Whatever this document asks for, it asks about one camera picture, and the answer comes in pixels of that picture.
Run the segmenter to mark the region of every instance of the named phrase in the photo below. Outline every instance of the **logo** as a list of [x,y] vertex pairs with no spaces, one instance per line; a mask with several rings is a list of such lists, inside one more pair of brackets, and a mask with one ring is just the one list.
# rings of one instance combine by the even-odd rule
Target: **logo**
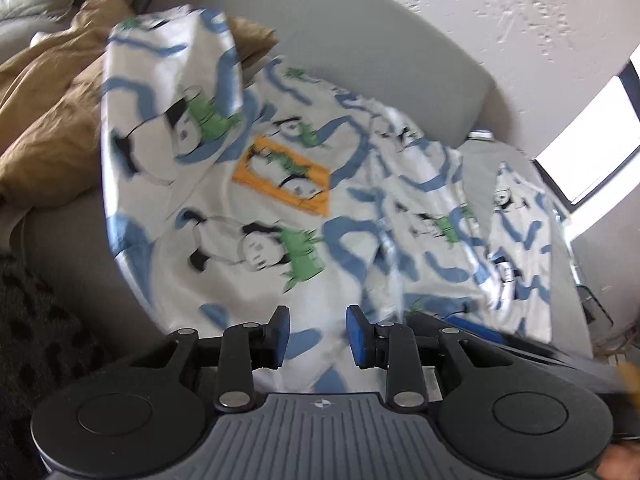
[[326,399],[318,399],[318,400],[316,400],[316,402],[314,402],[314,406],[316,408],[320,408],[321,410],[324,410],[325,408],[328,408],[332,404],[333,403],[330,400],[326,400]]

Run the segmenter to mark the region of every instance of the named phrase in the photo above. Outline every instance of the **blue squiggle pattern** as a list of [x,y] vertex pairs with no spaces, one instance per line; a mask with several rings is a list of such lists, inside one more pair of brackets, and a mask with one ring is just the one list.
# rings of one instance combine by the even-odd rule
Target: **blue squiggle pattern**
[[358,172],[364,161],[367,160],[371,149],[369,135],[364,128],[350,117],[343,119],[345,123],[350,124],[351,127],[356,130],[356,133],[360,136],[360,140],[351,158],[345,162],[343,167],[338,168],[331,174],[329,178],[329,189],[335,188],[347,178],[352,178]]
[[102,83],[103,96],[107,92],[115,89],[123,89],[135,94],[136,107],[138,108],[138,115],[140,116],[141,122],[158,117],[156,95],[148,85],[118,76],[112,76]]
[[144,50],[159,57],[169,57],[182,52],[187,46],[185,44],[177,44],[174,46],[155,46],[145,43],[140,40],[133,40],[131,38],[121,38],[119,36],[110,36],[107,39],[107,44],[118,43],[131,47],[135,50]]
[[218,160],[215,161],[215,164],[221,164],[228,160],[238,160],[249,140],[251,128],[254,126],[254,123],[258,118],[258,101],[249,89],[244,90],[243,96],[244,103],[242,104],[242,120],[244,121],[244,129],[240,135],[238,135],[238,138],[229,144],[225,148],[225,151],[220,154]]
[[277,111],[278,110],[273,103],[265,103],[265,105],[262,107],[262,110],[260,110],[260,122],[268,123],[273,119]]
[[329,368],[314,384],[313,391],[316,394],[344,394],[347,387],[334,367]]
[[338,216],[322,225],[322,239],[332,259],[362,285],[367,278],[367,265],[341,242],[347,233],[370,233],[380,243],[380,229],[372,220],[359,221],[347,216]]
[[529,225],[529,230],[527,231],[527,237],[523,238],[522,234],[520,234],[510,220],[507,218],[507,214],[498,209],[497,213],[500,215],[500,221],[502,222],[502,227],[507,232],[507,234],[511,237],[511,239],[517,244],[522,244],[525,250],[529,251],[533,242],[536,240],[536,234],[542,227],[542,222],[540,220],[534,220]]
[[293,334],[290,334],[284,359],[289,361],[299,355],[302,355],[304,352],[311,350],[320,342],[321,338],[322,335],[320,331],[315,328],[308,328],[302,332],[294,332]]
[[539,275],[536,274],[531,279],[531,285],[529,286],[526,286],[524,283],[522,283],[522,280],[516,280],[515,296],[517,300],[519,301],[528,300],[529,296],[534,290],[538,291],[538,294],[540,295],[540,299],[542,301],[544,301],[546,304],[551,303],[548,288],[542,285],[542,279],[540,278]]
[[200,306],[200,311],[220,330],[230,326],[229,311],[224,306],[217,303],[205,303]]
[[[466,234],[464,229],[460,227],[460,222],[462,222],[464,219],[465,215],[462,211],[462,208],[460,207],[454,208],[449,214],[449,221],[451,222],[454,231],[458,235],[458,238],[460,238],[460,241],[463,244],[466,244],[470,248],[470,252],[472,254],[475,254],[473,247],[483,247],[484,240],[482,240],[482,238]],[[477,257],[475,258],[475,260],[476,264],[478,264],[478,269],[473,275],[474,283],[476,285],[482,285],[486,280],[490,278],[491,274],[489,273],[488,267],[484,264],[484,262],[482,262]]]
[[538,204],[538,207],[546,213],[544,193],[540,193],[540,192],[536,193],[536,204]]
[[109,216],[107,238],[113,257],[123,254],[136,285],[151,304],[151,256],[154,242],[149,241],[144,229],[124,213]]
[[400,175],[400,180],[407,183],[414,189],[423,192],[433,191],[435,189],[440,189],[441,187],[446,186],[447,175],[449,174],[449,170],[451,169],[451,160],[449,158],[449,150],[445,146],[442,147],[442,152],[444,154],[444,162],[442,163],[442,167],[440,168],[438,174],[432,179],[427,180],[426,182],[416,182],[404,175]]
[[218,111],[225,117],[231,117],[236,112],[238,92],[240,86],[240,70],[238,68],[238,53],[232,47],[218,58],[218,74],[216,75],[215,104]]
[[450,283],[463,283],[469,279],[469,273],[459,267],[441,267],[435,254],[431,251],[424,253],[424,261],[438,276]]
[[380,167],[382,168],[382,175],[384,176],[384,178],[389,178],[391,176],[391,170],[386,164],[385,159],[382,157],[382,155],[380,155],[380,152],[376,153],[376,158],[378,159]]
[[365,106],[350,103],[350,101],[357,101],[358,99],[360,99],[360,96],[356,94],[356,92],[335,95],[336,102],[345,110],[360,110],[362,112],[371,113],[371,110]]
[[423,155],[426,155],[430,144],[431,144],[431,141],[423,136],[423,137],[420,137],[419,139],[415,139],[409,142],[405,147],[405,149],[407,150],[409,148],[412,148],[413,146],[416,146],[422,152]]
[[454,184],[457,183],[457,182],[460,182],[461,180],[462,180],[462,161],[460,161],[460,164],[459,164],[456,172],[451,177],[451,181]]
[[[376,215],[378,216],[378,219],[380,220],[384,218],[385,212],[382,209],[382,203],[385,199],[385,192],[381,188],[376,187],[374,189],[374,192],[369,192],[368,190],[360,190],[354,187],[348,187],[347,192],[358,202],[374,203],[376,207]],[[385,231],[385,234],[396,248],[396,254],[398,256],[398,270],[402,274],[404,274],[408,279],[410,279],[412,282],[417,282],[418,270],[415,265],[414,259],[411,256],[409,256],[409,254],[405,253],[398,246],[398,244],[396,244],[393,233],[390,230]],[[378,253],[376,254],[376,257],[373,260],[373,264],[377,268],[379,268],[384,275],[386,276],[389,275],[389,272],[391,269],[382,251],[378,251]]]
[[279,58],[273,59],[271,62],[268,62],[262,70],[264,70],[264,75],[267,78],[267,81],[271,83],[274,87],[285,94],[289,94],[299,103],[303,105],[311,106],[313,103],[311,99],[306,96],[303,96],[297,89],[292,88],[290,86],[285,86],[280,77],[276,74],[276,66],[280,65],[282,60]]
[[203,9],[200,13],[200,22],[202,26],[213,34],[222,34],[229,30],[226,26],[226,20],[220,20],[220,12],[216,10]]
[[219,139],[212,140],[211,142],[205,142],[201,146],[198,146],[191,153],[186,155],[178,155],[175,157],[175,161],[178,164],[194,164],[195,162],[201,162],[212,155],[215,155],[225,142],[227,134],[223,135]]

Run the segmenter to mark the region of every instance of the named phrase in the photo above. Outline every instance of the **hand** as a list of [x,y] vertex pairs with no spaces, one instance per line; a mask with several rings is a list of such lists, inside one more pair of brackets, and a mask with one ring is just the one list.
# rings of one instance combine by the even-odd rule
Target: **hand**
[[597,471],[603,480],[640,480],[640,446],[609,446]]

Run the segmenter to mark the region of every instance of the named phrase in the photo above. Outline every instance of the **ridged plastic surface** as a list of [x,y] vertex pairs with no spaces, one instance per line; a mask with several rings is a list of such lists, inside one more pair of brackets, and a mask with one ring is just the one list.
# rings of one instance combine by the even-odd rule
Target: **ridged plastic surface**
[[[51,480],[68,478],[56,473]],[[193,454],[148,477],[149,480],[486,478],[490,477],[451,456],[427,420],[418,415],[390,412],[375,394],[272,394],[254,412],[222,416]]]

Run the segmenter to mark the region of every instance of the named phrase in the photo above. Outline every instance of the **window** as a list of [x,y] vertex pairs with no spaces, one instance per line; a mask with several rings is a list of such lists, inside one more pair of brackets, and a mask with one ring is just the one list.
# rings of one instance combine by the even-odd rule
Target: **window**
[[569,212],[594,196],[640,152],[640,47],[536,166]]

